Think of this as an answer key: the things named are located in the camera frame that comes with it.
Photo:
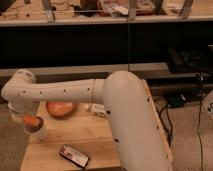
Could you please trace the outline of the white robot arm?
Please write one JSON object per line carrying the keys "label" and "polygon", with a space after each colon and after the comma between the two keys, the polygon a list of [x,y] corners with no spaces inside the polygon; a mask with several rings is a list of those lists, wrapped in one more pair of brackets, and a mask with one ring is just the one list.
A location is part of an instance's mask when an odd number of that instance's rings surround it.
{"label": "white robot arm", "polygon": [[25,69],[14,73],[1,96],[11,111],[23,114],[39,101],[102,104],[123,171],[173,171],[144,81],[129,71],[105,79],[38,84]]}

